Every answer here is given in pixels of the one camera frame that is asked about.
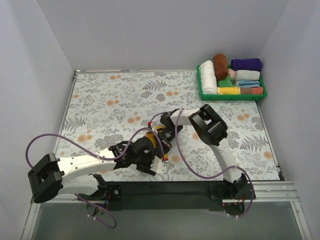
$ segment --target brown towel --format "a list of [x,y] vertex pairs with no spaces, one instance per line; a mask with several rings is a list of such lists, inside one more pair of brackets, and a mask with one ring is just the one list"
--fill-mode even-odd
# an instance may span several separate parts
[[216,76],[218,81],[225,80],[229,75],[228,62],[226,56],[222,53],[214,55],[213,65],[214,75]]
[[240,95],[262,95],[264,94],[264,89],[259,87],[239,87],[240,89]]

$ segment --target rolled towel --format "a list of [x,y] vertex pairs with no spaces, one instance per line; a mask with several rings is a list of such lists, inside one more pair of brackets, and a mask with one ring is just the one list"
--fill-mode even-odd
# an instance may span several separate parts
[[258,80],[260,77],[259,71],[250,71],[250,70],[238,70],[235,72],[234,79],[236,81],[240,80]]
[[232,82],[230,80],[230,76],[228,75],[225,80],[218,81],[218,87],[219,88],[230,88],[230,87],[232,88],[232,87],[234,87],[234,85],[232,84]]
[[255,81],[253,81],[253,80],[250,80],[250,81],[240,80],[240,81],[237,81],[236,83],[239,87],[241,87],[242,85],[259,85],[260,86],[260,82],[258,80],[255,80]]
[[219,95],[239,95],[240,90],[238,87],[218,87]]
[[231,81],[234,81],[236,78],[236,71],[231,68],[228,68],[228,71],[229,71]]
[[213,65],[216,79],[218,81],[225,80],[229,75],[227,57],[222,53],[214,55]]
[[199,67],[202,93],[205,95],[217,95],[217,79],[214,71],[214,64],[212,61],[206,61]]
[[262,88],[262,86],[259,86],[259,87],[239,87],[239,90],[240,90],[240,95],[262,95],[262,94],[264,94],[264,89]]
[[214,64],[212,63],[212,61],[208,60],[208,61],[205,61],[204,63],[202,63],[199,67],[200,71],[203,69],[203,67],[205,66],[214,66]]
[[250,70],[261,72],[262,63],[259,58],[233,59],[231,60],[231,68],[236,71]]

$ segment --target table surface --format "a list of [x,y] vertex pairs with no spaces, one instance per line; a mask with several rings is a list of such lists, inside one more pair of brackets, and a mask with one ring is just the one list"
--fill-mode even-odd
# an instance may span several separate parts
[[[228,126],[228,141],[237,164],[252,180],[279,180],[268,138],[254,101],[202,101],[197,73],[118,72],[80,73],[64,120],[62,135],[87,149],[98,152],[128,140],[159,112],[177,108],[196,109],[210,104]],[[159,124],[157,117],[153,124]],[[212,150],[198,137],[192,126],[180,132],[179,143],[191,167],[204,176],[221,171]],[[58,143],[57,157],[84,154],[64,140]],[[106,181],[199,181],[182,161],[172,143],[169,170],[149,174],[135,165],[99,172]]]

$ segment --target white wall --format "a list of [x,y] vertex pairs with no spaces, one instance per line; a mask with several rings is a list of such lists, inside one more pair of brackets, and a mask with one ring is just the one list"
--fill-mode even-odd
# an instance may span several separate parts
[[[17,240],[32,196],[25,149],[58,131],[73,70],[36,0],[1,0],[0,32],[0,239]],[[33,146],[33,163],[53,141]]]
[[260,54],[268,90],[262,114],[314,239],[320,239],[319,23],[320,1],[290,0]]
[[38,0],[73,69],[195,69],[257,57],[289,0]]

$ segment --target green plastic basket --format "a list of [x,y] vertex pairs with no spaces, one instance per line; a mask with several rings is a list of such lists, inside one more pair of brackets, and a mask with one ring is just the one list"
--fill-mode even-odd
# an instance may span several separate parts
[[201,75],[199,70],[200,65],[196,67],[196,71],[198,73],[198,82],[199,82],[199,92],[201,100],[203,101],[259,101],[267,96],[267,91],[264,85],[264,81],[262,80],[262,76],[260,74],[260,85],[263,88],[262,95],[256,94],[244,94],[244,95],[218,95],[218,94],[211,94],[206,95],[202,92],[202,84],[201,84]]

